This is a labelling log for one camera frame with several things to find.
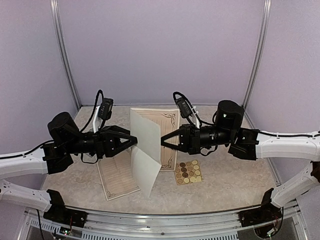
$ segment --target metal frame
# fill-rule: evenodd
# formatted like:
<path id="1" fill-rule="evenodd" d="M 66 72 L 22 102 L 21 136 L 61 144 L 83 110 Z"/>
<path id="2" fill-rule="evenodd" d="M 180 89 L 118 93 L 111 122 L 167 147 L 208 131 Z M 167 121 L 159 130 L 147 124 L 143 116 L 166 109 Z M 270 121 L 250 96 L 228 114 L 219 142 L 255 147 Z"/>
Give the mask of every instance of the metal frame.
<path id="1" fill-rule="evenodd" d="M 51 5 L 51 11 L 52 11 L 52 17 L 53 17 L 53 23 L 54 23 L 54 29 L 56 34 L 56 39 L 59 46 L 59 51 L 62 59 L 62 63 L 65 70 L 66 79 L 71 91 L 72 99 L 74 101 L 76 109 L 79 111 L 81 108 L 81 101 L 80 97 L 76 88 L 76 84 L 71 72 L 70 63 L 68 60 L 68 55 L 66 51 L 66 46 L 64 42 L 64 36 L 61 26 L 61 20 L 60 20 L 60 14 L 59 14 L 59 5 L 58 0 L 50 0 Z"/>
<path id="2" fill-rule="evenodd" d="M 199 240 L 214 239 L 214 237 L 219 239 L 219 236 L 223 239 L 222 236 L 237 236 L 238 231 L 253 228 L 253 226 L 241 227 L 238 217 L 240 210 L 181 215 L 142 215 L 86 210 L 88 217 L 84 228 L 73 227 L 74 235 L 77 237 L 70 237 L 70 239 Z M 302 224 L 300 224 L 302 223 L 300 215 L 300 209 L 296 201 L 291 201 L 285 206 L 284 218 L 293 217 L 295 225 L 301 225 L 303 228 Z M 18 240 L 27 239 L 31 226 L 39 227 L 38 216 L 35 210 L 27 209 Z M 41 218 L 41 226 L 44 231 L 68 227 L 43 218 Z M 307 234 L 303 230 L 297 227 L 296 230 L 300 240 L 307 240 Z"/>
<path id="3" fill-rule="evenodd" d="M 255 81 L 257 78 L 257 73 L 258 73 L 258 69 L 259 69 L 259 65 L 260 65 L 260 61 L 261 61 L 261 57 L 262 57 L 263 49 L 265 45 L 266 35 L 267 35 L 268 23 L 270 18 L 270 10 L 271 10 L 271 0 L 264 0 L 264 9 L 263 9 L 258 45 L 257 45 L 255 56 L 254 56 L 249 83 L 248 83 L 243 104 L 242 104 L 244 109 L 248 107 L 249 100 L 252 95 Z"/>

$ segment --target book page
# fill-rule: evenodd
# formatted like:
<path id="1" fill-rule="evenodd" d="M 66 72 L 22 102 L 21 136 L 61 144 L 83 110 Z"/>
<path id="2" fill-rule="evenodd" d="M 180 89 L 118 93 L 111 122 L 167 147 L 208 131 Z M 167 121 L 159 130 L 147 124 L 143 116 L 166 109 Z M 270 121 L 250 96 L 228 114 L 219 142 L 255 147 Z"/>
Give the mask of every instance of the book page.
<path id="1" fill-rule="evenodd" d="M 130 134 L 137 137 L 131 148 L 133 179 L 147 197 L 161 168 L 161 130 L 153 121 L 130 109 Z"/>
<path id="2" fill-rule="evenodd" d="M 100 159 L 98 170 L 107 201 L 140 190 L 132 175 L 129 150 Z"/>
<path id="3" fill-rule="evenodd" d="M 161 129 L 161 137 L 167 135 L 180 126 L 180 112 L 175 109 L 158 109 L 158 108 L 132 108 L 142 117 L 158 124 Z M 166 142 L 177 145 L 179 137 L 174 136 Z M 178 151 L 169 147 L 161 146 L 161 171 L 174 171 L 176 169 Z"/>

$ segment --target white page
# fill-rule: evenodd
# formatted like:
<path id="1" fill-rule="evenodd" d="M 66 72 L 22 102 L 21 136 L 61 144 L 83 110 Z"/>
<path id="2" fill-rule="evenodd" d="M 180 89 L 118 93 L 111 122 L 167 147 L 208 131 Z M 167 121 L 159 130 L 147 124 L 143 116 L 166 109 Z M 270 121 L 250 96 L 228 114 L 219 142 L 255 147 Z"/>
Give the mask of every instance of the white page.
<path id="1" fill-rule="evenodd" d="M 130 109 L 130 135 L 138 139 L 137 147 L 161 164 L 161 128 L 155 122 Z"/>
<path id="2" fill-rule="evenodd" d="M 161 169 L 161 128 L 130 109 L 130 135 L 138 139 L 137 145 L 131 148 L 133 179 L 149 197 Z"/>
<path id="3" fill-rule="evenodd" d="M 161 164 L 153 160 L 137 146 L 133 146 L 131 148 L 131 169 L 136 184 L 142 193 L 149 197 L 161 169 Z"/>

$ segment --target wire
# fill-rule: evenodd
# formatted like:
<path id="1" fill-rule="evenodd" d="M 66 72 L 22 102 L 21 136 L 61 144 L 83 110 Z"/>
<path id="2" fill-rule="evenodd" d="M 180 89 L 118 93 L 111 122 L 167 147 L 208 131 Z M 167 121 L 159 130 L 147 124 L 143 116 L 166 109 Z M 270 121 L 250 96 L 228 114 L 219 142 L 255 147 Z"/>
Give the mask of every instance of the wire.
<path id="1" fill-rule="evenodd" d="M 12 156 L 3 156 L 3 157 L 0 157 L 0 160 L 2 160 L 2 159 L 13 159 L 13 158 L 18 158 L 18 157 L 23 157 L 23 156 L 25 156 L 25 155 L 28 155 L 28 154 L 33 153 L 35 150 L 37 150 L 38 148 L 42 147 L 43 145 L 48 144 L 48 143 L 53 143 L 53 142 L 54 142 L 53 140 L 44 141 L 43 143 L 39 144 L 39 145 L 36 146 L 35 148 L 31 149 L 30 151 L 26 151 L 25 153 L 21 153 L 21 154 L 17 154 L 17 155 L 12 155 Z"/>
<path id="2" fill-rule="evenodd" d="M 174 100 L 175 103 L 177 102 L 176 95 L 179 95 L 180 97 L 182 97 L 182 98 L 189 104 L 189 106 L 191 107 L 192 113 L 195 115 L 195 117 L 196 117 L 196 118 L 199 120 L 199 122 L 200 122 L 200 127 L 202 126 L 202 123 L 207 124 L 207 125 L 211 125 L 211 123 L 202 121 L 202 120 L 200 119 L 200 117 L 198 116 L 198 114 L 197 114 L 194 106 L 191 104 L 191 102 L 189 101 L 189 99 L 188 99 L 185 95 L 183 95 L 181 92 L 175 91 L 175 92 L 173 93 L 173 100 Z M 187 117 L 186 119 L 187 119 L 187 121 L 188 121 L 191 125 L 193 125 L 194 127 L 196 126 L 196 125 L 190 120 L 189 117 Z"/>
<path id="3" fill-rule="evenodd" d="M 263 134 L 263 135 L 267 135 L 270 137 L 278 137 L 278 138 L 297 138 L 297 137 L 306 137 L 306 138 L 316 138 L 319 137 L 320 134 L 316 134 L 314 136 L 310 135 L 310 134 L 293 134 L 293 135 L 276 135 L 273 133 L 268 133 L 268 132 L 264 132 L 264 131 L 259 131 L 259 134 Z"/>
<path id="4" fill-rule="evenodd" d="M 217 111 L 215 111 L 215 113 L 214 113 L 213 116 L 212 116 L 212 122 L 213 122 L 214 124 L 216 124 L 216 119 L 215 119 L 216 116 L 217 116 Z"/>
<path id="5" fill-rule="evenodd" d="M 39 210 L 38 210 L 38 209 L 36 209 L 36 212 L 38 213 L 39 229 L 40 229 L 41 238 L 42 238 L 42 240 L 45 240 L 44 233 L 42 232 L 42 227 L 41 227 L 41 220 L 40 220 L 40 213 L 39 213 Z"/>
<path id="6" fill-rule="evenodd" d="M 93 107 L 91 116 L 90 116 L 89 120 L 87 121 L 87 123 L 84 125 L 84 127 L 80 130 L 80 132 L 83 132 L 86 129 L 86 127 L 88 127 L 89 123 L 91 122 L 92 118 L 94 117 L 95 110 L 97 108 L 97 104 L 98 104 L 98 100 L 99 100 L 99 95 L 102 96 L 102 99 L 104 98 L 104 93 L 103 93 L 103 91 L 101 89 L 99 89 L 98 92 L 96 93 L 95 101 L 94 101 L 94 107 Z"/>
<path id="7" fill-rule="evenodd" d="M 96 158 L 95 162 L 84 161 L 84 154 L 83 153 L 80 154 L 80 159 L 81 159 L 81 162 L 83 162 L 84 164 L 96 164 L 99 161 L 98 158 Z"/>
<path id="8" fill-rule="evenodd" d="M 201 152 L 202 149 L 205 149 L 205 147 L 202 147 L 202 148 L 200 149 L 200 154 L 201 154 L 202 156 L 206 157 L 206 156 L 208 156 L 209 154 L 212 154 L 213 152 L 215 152 L 215 151 L 218 149 L 218 145 L 216 145 L 216 146 L 214 147 L 214 150 L 209 151 L 209 152 L 207 152 L 206 154 L 204 154 L 204 153 Z"/>
<path id="9" fill-rule="evenodd" d="M 274 236 L 280 231 L 283 222 L 284 222 L 284 207 L 282 207 L 282 214 L 281 214 L 280 226 L 279 226 L 279 228 L 276 230 L 276 232 L 275 232 L 273 235 L 271 235 L 271 237 L 274 237 Z"/>
<path id="10" fill-rule="evenodd" d="M 101 126 L 100 126 L 100 128 L 99 128 L 99 129 L 102 129 L 102 128 L 105 126 L 105 124 L 106 124 L 106 120 L 105 120 L 105 119 L 103 119 L 103 120 L 102 120 L 102 122 L 101 122 Z"/>

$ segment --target white plastic housing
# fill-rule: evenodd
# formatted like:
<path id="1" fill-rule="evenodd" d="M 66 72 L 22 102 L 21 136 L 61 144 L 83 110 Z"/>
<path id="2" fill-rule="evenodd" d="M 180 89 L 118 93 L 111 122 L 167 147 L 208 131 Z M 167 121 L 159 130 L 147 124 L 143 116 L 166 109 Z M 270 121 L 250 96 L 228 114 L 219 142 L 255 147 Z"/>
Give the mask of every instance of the white plastic housing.
<path id="1" fill-rule="evenodd" d="M 0 155 L 0 157 L 13 156 L 23 153 L 24 152 L 3 154 Z M 25 156 L 0 159 L 0 180 L 28 174 L 47 174 L 48 168 L 46 161 L 43 160 L 44 156 L 44 150 L 39 148 Z"/>
<path id="2" fill-rule="evenodd" d="M 301 194 L 319 186 L 319 181 L 311 176 L 312 170 L 313 165 L 309 163 L 299 174 L 276 187 L 271 194 L 271 203 L 277 208 L 281 208 Z"/>
<path id="3" fill-rule="evenodd" d="M 294 133 L 274 133 L 274 135 L 295 135 Z M 302 133 L 315 136 L 317 131 Z M 320 136 L 318 137 L 276 137 L 259 133 L 259 144 L 255 147 L 256 157 L 264 158 L 298 158 L 314 162 L 320 161 Z"/>
<path id="4" fill-rule="evenodd" d="M 50 195 L 43 190 L 34 190 L 0 180 L 0 201 L 17 204 L 47 212 L 50 207 Z"/>

